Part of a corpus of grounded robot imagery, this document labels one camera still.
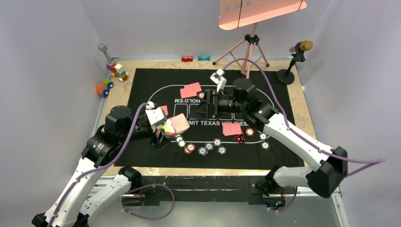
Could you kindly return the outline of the red triangular dealer button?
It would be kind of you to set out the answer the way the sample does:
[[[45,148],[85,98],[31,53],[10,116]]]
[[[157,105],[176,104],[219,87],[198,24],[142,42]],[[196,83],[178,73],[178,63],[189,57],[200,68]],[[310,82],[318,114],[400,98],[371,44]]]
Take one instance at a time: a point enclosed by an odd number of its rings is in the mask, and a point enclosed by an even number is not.
[[[234,138],[234,141],[235,141],[235,142],[238,142],[238,143],[240,143],[240,144],[245,144],[245,143],[246,143],[245,137],[244,137],[243,134],[237,135],[237,136]]]

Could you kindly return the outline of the red playing card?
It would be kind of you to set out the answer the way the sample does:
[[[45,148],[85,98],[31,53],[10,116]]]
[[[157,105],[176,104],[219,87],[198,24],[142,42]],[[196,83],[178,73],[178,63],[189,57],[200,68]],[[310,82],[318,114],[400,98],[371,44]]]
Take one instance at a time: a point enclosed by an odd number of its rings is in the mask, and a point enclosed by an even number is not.
[[[202,91],[201,85],[199,82],[191,83],[184,86],[185,91],[189,93],[198,93]]]
[[[165,115],[168,115],[168,108],[166,105],[160,106],[159,108],[161,108],[163,110],[163,112],[165,113]]]
[[[185,88],[185,87],[180,89],[180,96],[182,99],[195,97],[195,96],[197,96],[197,93],[198,92],[196,91],[196,89],[194,90],[194,89]]]
[[[241,124],[236,122],[224,122],[222,124],[223,135],[233,136],[242,134]]]

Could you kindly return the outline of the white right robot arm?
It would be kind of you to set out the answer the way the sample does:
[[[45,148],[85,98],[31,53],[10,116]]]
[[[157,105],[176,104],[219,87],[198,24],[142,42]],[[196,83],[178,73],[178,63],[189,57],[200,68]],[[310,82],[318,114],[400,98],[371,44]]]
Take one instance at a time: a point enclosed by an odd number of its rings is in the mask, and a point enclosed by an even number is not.
[[[197,120],[217,119],[222,114],[238,113],[254,130],[273,137],[298,155],[306,166],[277,166],[257,187],[266,195],[285,187],[308,187],[317,195],[329,198],[348,175],[348,153],[342,147],[318,142],[287,120],[283,111],[257,97],[256,86],[246,78],[233,82],[233,94],[223,90],[205,90],[204,98],[189,117]]]

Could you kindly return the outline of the red poker chip stack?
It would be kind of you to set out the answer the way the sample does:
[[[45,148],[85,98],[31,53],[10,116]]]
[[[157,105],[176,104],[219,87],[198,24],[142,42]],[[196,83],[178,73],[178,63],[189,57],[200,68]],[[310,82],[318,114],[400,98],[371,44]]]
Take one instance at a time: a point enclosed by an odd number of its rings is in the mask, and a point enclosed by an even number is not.
[[[191,154],[195,150],[195,145],[193,143],[189,143],[184,147],[185,154]]]

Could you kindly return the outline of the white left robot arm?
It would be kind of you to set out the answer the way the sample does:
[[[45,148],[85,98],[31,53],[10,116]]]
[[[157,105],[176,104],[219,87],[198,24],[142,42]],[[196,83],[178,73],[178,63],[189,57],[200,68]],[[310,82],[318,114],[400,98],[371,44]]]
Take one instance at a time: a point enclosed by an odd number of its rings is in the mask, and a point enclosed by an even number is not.
[[[87,141],[77,168],[57,201],[44,213],[32,219],[36,227],[88,227],[102,209],[125,192],[142,188],[141,173],[123,167],[95,195],[91,191],[97,181],[123,154],[129,142],[150,139],[155,148],[163,147],[183,131],[185,117],[167,117],[153,102],[141,104],[136,112],[120,105],[111,109],[105,122]]]

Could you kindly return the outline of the red playing card box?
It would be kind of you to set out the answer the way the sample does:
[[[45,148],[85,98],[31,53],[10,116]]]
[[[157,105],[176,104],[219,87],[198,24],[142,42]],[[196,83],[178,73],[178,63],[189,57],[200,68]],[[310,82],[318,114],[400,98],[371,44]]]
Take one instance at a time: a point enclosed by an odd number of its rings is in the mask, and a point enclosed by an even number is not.
[[[170,117],[162,126],[168,136],[177,136],[189,129],[188,121],[183,113]]]

